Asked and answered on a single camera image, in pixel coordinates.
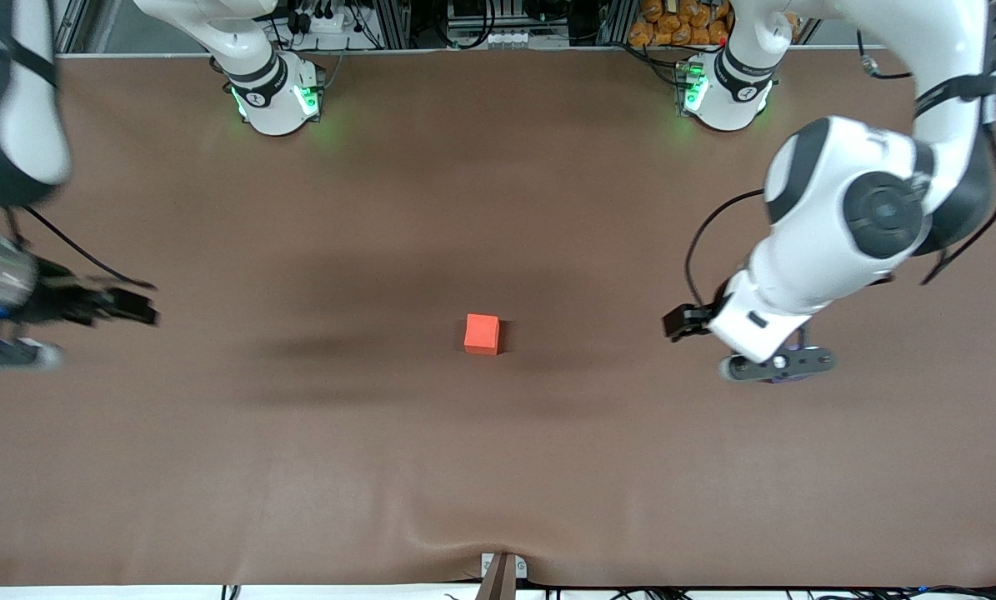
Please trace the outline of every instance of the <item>orange block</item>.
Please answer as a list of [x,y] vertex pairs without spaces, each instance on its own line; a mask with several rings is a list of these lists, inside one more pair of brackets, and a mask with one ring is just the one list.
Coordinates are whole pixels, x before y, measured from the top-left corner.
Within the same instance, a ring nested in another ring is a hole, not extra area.
[[468,354],[498,355],[498,331],[501,322],[494,315],[468,315],[464,328],[464,351]]

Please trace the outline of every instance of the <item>pile of potatoes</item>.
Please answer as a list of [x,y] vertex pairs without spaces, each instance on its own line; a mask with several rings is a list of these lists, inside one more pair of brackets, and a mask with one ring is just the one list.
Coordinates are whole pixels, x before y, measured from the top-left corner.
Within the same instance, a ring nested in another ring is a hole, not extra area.
[[697,0],[641,0],[642,19],[631,27],[628,44],[668,46],[722,44],[734,25],[730,0],[712,5]]

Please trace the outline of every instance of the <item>white robot link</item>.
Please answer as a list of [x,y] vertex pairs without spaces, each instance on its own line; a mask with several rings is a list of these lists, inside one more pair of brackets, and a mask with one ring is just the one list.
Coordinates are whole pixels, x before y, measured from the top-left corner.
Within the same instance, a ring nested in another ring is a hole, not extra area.
[[[10,217],[66,181],[71,167],[53,58],[51,3],[0,0],[0,208]],[[135,292],[76,277],[31,254],[22,239],[0,236],[0,324],[113,318],[154,324],[158,313]],[[56,346],[0,332],[0,368],[55,368],[60,358]]]
[[762,190],[771,235],[710,304],[697,295],[688,265],[697,304],[665,316],[673,342],[712,332],[734,350],[721,365],[726,378],[795,378],[833,366],[828,351],[784,346],[811,316],[889,277],[909,256],[948,249],[982,222],[993,195],[988,150],[996,168],[989,7],[986,0],[733,6],[738,20],[727,46],[697,58],[707,83],[694,114],[712,128],[749,125],[763,106],[790,45],[784,12],[847,19],[881,39],[916,80],[912,137],[843,117],[819,119],[789,137]]
[[294,52],[277,51],[255,17],[277,0],[135,0],[141,11],[212,53],[231,81],[238,112],[258,132],[284,136],[319,119],[325,75]]

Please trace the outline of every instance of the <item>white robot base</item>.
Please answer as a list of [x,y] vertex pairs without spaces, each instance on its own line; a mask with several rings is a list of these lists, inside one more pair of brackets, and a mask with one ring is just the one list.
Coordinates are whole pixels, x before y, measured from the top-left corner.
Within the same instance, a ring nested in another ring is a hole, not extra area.
[[287,64],[287,82],[273,95],[268,106],[255,107],[233,87],[231,91],[243,122],[253,125],[265,136],[285,136],[307,122],[319,121],[323,105],[326,72],[292,52],[280,52],[279,57]]
[[716,61],[721,60],[720,52],[703,52],[689,60],[692,63],[703,64],[703,76],[699,79],[699,87],[693,95],[685,98],[683,110],[694,115],[703,125],[719,132],[735,132],[748,126],[764,110],[768,103],[768,92],[772,91],[772,83],[761,92],[756,88],[746,87],[743,91],[752,91],[753,97],[739,102],[722,87],[716,76]]

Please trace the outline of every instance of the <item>brown table surface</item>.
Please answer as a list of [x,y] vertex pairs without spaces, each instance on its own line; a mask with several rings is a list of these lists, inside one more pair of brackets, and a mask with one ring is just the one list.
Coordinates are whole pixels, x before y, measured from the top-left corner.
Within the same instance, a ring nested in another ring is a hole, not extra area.
[[[723,382],[719,341],[661,333],[692,232],[789,133],[908,130],[912,88],[854,53],[792,52],[730,134],[615,51],[351,57],[281,139],[200,58],[63,71],[48,216],[163,323],[33,332],[68,365],[0,373],[0,584],[441,581],[493,550],[546,584],[996,584],[996,229],[815,318],[828,376]],[[719,219],[701,285],[765,234],[759,202]],[[513,351],[456,351],[468,312]]]

